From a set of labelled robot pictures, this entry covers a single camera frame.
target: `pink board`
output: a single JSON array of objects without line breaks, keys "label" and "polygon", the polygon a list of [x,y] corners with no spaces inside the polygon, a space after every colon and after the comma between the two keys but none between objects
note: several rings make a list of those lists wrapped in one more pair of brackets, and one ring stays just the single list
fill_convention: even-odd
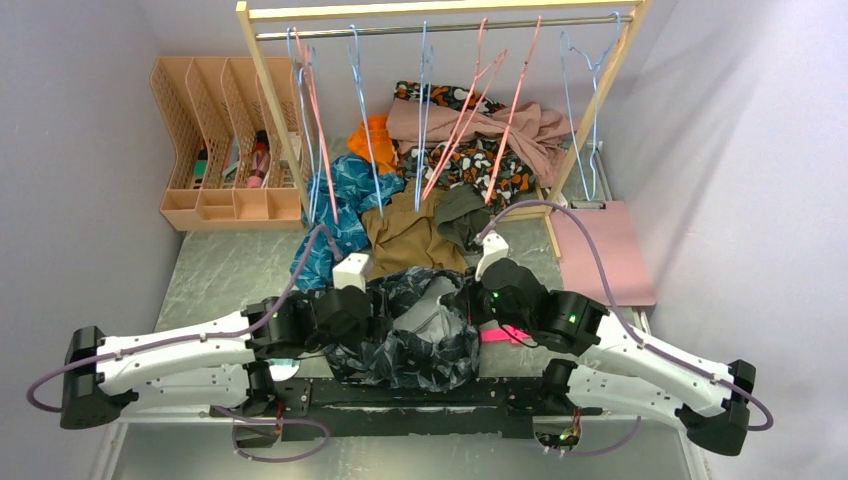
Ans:
[{"label": "pink board", "polygon": [[[603,210],[571,211],[586,225],[598,247],[616,302],[628,307],[656,304],[654,287],[639,250],[627,205],[624,202],[606,202]],[[563,213],[554,212],[551,223],[562,253],[559,267],[565,290],[609,305],[595,258],[583,234]]]}]

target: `brown cloth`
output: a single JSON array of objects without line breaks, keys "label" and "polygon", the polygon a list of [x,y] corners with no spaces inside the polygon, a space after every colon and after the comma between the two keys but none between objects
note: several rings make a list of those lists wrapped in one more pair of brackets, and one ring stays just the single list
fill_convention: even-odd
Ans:
[{"label": "brown cloth", "polygon": [[362,215],[362,224],[373,248],[374,268],[369,280],[419,266],[464,272],[468,267],[456,244],[436,233],[433,214],[445,192],[434,189],[415,211],[415,182],[392,196],[383,207]]},{"label": "brown cloth", "polygon": [[[432,147],[448,139],[459,112],[448,107],[430,105],[427,119],[427,145]],[[462,137],[468,142],[477,135],[486,138],[503,137],[509,109],[499,110],[487,117],[475,113]],[[404,153],[418,146],[418,102],[395,99],[389,111],[389,136],[399,142],[398,151]],[[555,110],[542,110],[538,103],[530,102],[515,110],[507,144],[536,174],[543,188],[553,184],[565,152],[559,144],[571,133],[568,119]]]}]

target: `clothing rack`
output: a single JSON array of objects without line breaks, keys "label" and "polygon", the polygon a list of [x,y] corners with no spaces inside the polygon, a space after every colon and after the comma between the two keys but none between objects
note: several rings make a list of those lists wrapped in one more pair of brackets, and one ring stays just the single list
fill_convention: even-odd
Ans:
[{"label": "clothing rack", "polygon": [[[285,40],[286,33],[264,33],[257,34],[254,25],[259,23],[282,23],[286,27],[296,27],[298,23],[313,20],[338,20],[347,18],[371,18],[371,17],[403,17],[408,15],[440,15],[440,14],[459,14],[459,13],[493,13],[505,11],[525,11],[536,12],[543,9],[574,9],[574,8],[612,8],[620,6],[632,7],[632,10],[627,15],[621,16],[622,28],[615,47],[610,52],[604,71],[598,81],[595,98],[591,99],[589,106],[580,120],[577,132],[574,135],[574,146],[568,150],[565,161],[560,166],[556,174],[554,183],[548,193],[547,200],[559,201],[559,194],[565,186],[565,181],[568,178],[574,163],[577,160],[578,149],[583,148],[589,132],[592,129],[592,123],[595,116],[595,108],[600,108],[612,87],[613,81],[618,74],[621,65],[624,63],[624,58],[633,44],[633,39],[642,25],[645,14],[653,0],[458,0],[458,1],[435,1],[435,2],[408,2],[408,3],[389,3],[389,4],[370,4],[370,5],[338,5],[338,6],[321,6],[321,7],[290,7],[290,8],[265,8],[265,9],[250,9],[246,1],[240,1],[236,4],[236,14],[239,18],[239,23],[244,33],[244,39],[247,42],[250,55],[256,64],[256,71],[262,89],[265,93],[265,98],[268,100],[268,105],[271,109],[271,115],[274,119],[274,126],[278,130],[279,137],[283,142],[285,156],[288,159],[291,171],[300,171],[300,165],[297,165],[297,157],[294,155],[294,149],[289,142],[288,131],[284,121],[283,110],[280,106],[280,101],[274,89],[274,84],[271,79],[271,73],[268,68],[268,62],[265,54],[259,46],[259,42]],[[542,21],[544,26],[562,26],[562,25],[590,25],[601,23],[614,23],[616,20],[612,17],[577,17],[577,18],[561,18],[549,19]],[[536,25],[535,21],[509,21],[509,22],[492,22],[487,25],[488,29],[503,29],[503,28],[526,28]],[[436,31],[463,31],[476,30],[479,24],[445,24],[428,26],[428,32]],[[363,28],[357,29],[359,35],[390,35],[421,32],[421,27],[383,27],[383,28]],[[333,38],[352,36],[351,30],[320,30],[320,31],[304,31],[298,32],[301,38]],[[295,176],[295,187],[298,189],[299,197],[303,208],[309,208],[309,195],[306,185],[302,178]],[[537,195],[543,198],[541,190],[537,188]],[[547,226],[548,233],[551,235],[551,243],[556,249],[556,239],[553,237],[553,228],[550,222],[551,208],[546,206],[525,207],[514,210],[514,215],[507,218],[527,219],[527,218],[542,218]]]}]

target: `pink clothes hanger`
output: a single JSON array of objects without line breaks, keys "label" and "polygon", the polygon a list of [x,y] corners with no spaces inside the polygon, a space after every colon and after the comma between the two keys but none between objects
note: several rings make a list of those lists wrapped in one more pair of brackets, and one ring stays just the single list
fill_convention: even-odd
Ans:
[{"label": "pink clothes hanger", "polygon": [[[482,71],[480,70],[480,62],[483,56],[483,30],[486,26],[486,22],[488,22],[487,18],[484,18],[480,23],[480,30],[477,33],[477,63],[474,67],[474,79],[471,81],[471,88],[468,89],[468,96],[465,97],[465,103],[462,105],[462,110],[459,112],[459,116],[456,118],[456,124],[453,126],[451,130],[451,134],[448,137],[448,141],[445,144],[445,148],[442,150],[442,156],[439,158],[439,162],[436,164],[436,167],[433,169],[433,173],[430,176],[430,179],[427,181],[427,186],[424,188],[424,192],[421,195],[423,200],[427,199],[427,196],[430,194],[430,191],[433,190],[433,187],[436,186],[436,182],[438,181],[439,175],[444,171],[445,166],[448,163],[453,152],[456,151],[456,147],[459,146],[459,141],[462,139],[462,136],[465,135],[465,131],[468,129],[468,126],[471,124],[471,120],[474,118],[474,114],[477,113],[477,110],[480,108],[480,104],[483,103],[482,100],[486,96],[486,93],[489,91],[489,87],[492,85],[492,81],[498,76],[498,72],[503,65],[503,61],[506,58],[506,49],[503,49],[501,53],[492,60],[491,63],[486,65]],[[471,97],[474,95],[474,87],[477,86],[477,81],[485,75],[490,68],[494,68],[492,72],[492,76],[489,77],[489,81],[486,83],[486,87],[483,89],[483,93],[480,94],[480,99],[474,105],[474,108],[471,110],[471,114],[468,115],[465,125],[463,125],[462,130],[459,130],[459,125],[462,122],[462,118],[465,115],[466,110],[468,109],[468,104],[471,102]]]},{"label": "pink clothes hanger", "polygon": [[301,44],[300,35],[296,28],[292,28],[294,38],[297,41],[297,49],[300,51],[300,58],[303,62],[304,76],[309,82],[309,102],[312,104],[312,110],[315,112],[315,123],[318,125],[318,142],[321,145],[321,153],[324,156],[324,170],[327,175],[327,188],[330,190],[330,205],[333,208],[333,220],[336,224],[339,223],[339,207],[336,205],[336,190],[333,187],[333,175],[330,169],[330,155],[327,152],[327,140],[324,137],[324,125],[321,123],[321,113],[318,110],[318,97],[315,94],[315,70],[312,67],[312,52],[309,47]]},{"label": "pink clothes hanger", "polygon": [[495,183],[498,178],[498,172],[501,169],[501,159],[503,158],[504,150],[506,149],[507,139],[509,138],[509,130],[512,128],[512,117],[515,115],[515,109],[518,107],[518,96],[521,94],[521,84],[524,83],[524,76],[527,75],[527,66],[530,64],[530,59],[533,58],[533,52],[536,50],[536,40],[539,38],[539,28],[542,26],[542,17],[536,20],[536,32],[533,33],[533,43],[530,44],[530,52],[527,54],[527,60],[524,60],[524,66],[521,68],[521,76],[518,77],[518,85],[515,87],[515,96],[512,98],[512,108],[509,109],[509,118],[506,121],[504,135],[501,138],[501,145],[498,147],[498,154],[495,156],[495,165],[492,169],[492,175],[489,177],[489,189],[486,190],[485,203],[488,205],[492,201],[492,192],[495,190]]}]

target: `orange cloth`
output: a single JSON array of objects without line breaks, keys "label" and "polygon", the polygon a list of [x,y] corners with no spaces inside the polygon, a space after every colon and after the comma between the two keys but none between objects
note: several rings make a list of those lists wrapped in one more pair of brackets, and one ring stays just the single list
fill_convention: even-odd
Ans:
[{"label": "orange cloth", "polygon": [[[374,156],[377,157],[377,171],[380,175],[385,173],[400,173],[397,166],[397,156],[395,149],[392,146],[392,139],[389,138],[389,130],[386,128],[388,115],[378,115],[368,118],[368,130],[371,133],[371,148],[374,150]],[[368,138],[365,136],[365,124],[359,124],[359,130],[353,132],[353,135],[347,139],[347,148],[351,152],[359,155],[368,162],[371,162],[371,155],[368,154]]]}]

